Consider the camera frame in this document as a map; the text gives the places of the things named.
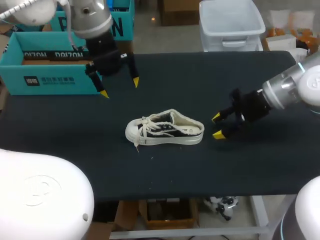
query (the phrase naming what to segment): black and white sneaker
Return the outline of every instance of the black and white sneaker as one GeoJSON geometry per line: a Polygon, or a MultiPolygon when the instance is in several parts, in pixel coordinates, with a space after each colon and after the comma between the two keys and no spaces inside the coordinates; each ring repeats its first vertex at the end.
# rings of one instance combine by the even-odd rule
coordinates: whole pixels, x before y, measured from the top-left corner
{"type": "Polygon", "coordinates": [[[126,138],[138,145],[182,144],[194,145],[201,142],[205,126],[180,112],[170,109],[129,122],[125,129],[126,138]]]}

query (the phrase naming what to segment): teal cardboard box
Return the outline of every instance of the teal cardboard box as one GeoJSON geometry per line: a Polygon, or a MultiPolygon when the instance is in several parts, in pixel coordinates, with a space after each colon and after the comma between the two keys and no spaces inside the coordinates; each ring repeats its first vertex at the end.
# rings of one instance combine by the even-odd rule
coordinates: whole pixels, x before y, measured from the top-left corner
{"type": "Polygon", "coordinates": [[[85,74],[85,59],[88,52],[73,51],[66,32],[14,32],[0,61],[0,76],[11,95],[99,94],[85,74]]]}
{"type": "MultiPolygon", "coordinates": [[[[113,26],[111,32],[116,41],[132,41],[134,39],[135,1],[114,0],[113,26]]],[[[57,11],[50,21],[53,32],[64,32],[67,30],[67,19],[64,11],[57,11]]]]}

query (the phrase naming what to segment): white cable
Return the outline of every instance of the white cable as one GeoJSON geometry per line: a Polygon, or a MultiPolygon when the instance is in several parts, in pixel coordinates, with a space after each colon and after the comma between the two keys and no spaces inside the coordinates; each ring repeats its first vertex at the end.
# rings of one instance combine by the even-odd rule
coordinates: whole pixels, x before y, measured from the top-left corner
{"type": "Polygon", "coordinates": [[[68,33],[68,39],[72,47],[78,51],[78,48],[72,38],[72,29],[71,29],[71,7],[69,1],[66,1],[65,5],[62,6],[65,16],[66,16],[66,31],[68,33]]]}
{"type": "Polygon", "coordinates": [[[30,7],[32,4],[34,4],[35,2],[38,2],[38,1],[41,1],[41,0],[27,0],[15,7],[12,7],[10,8],[9,10],[3,12],[0,14],[0,20],[5,20],[6,18],[10,17],[11,15],[27,8],[27,7],[30,7]]]}

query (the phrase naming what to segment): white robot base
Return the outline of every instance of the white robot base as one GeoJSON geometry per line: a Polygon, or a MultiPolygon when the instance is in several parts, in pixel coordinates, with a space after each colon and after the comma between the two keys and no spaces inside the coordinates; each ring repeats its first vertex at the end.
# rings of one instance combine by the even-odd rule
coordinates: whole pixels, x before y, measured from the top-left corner
{"type": "Polygon", "coordinates": [[[84,239],[94,193],[79,168],[54,156],[2,149],[0,166],[0,239],[84,239]]]}

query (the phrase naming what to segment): black cable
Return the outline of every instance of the black cable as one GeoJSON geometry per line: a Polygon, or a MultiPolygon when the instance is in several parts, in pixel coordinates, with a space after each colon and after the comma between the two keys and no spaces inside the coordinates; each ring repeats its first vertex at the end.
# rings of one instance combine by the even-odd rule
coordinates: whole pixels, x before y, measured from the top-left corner
{"type": "Polygon", "coordinates": [[[225,238],[226,240],[230,240],[228,237],[226,237],[225,235],[221,235],[221,237],[225,238]]]}

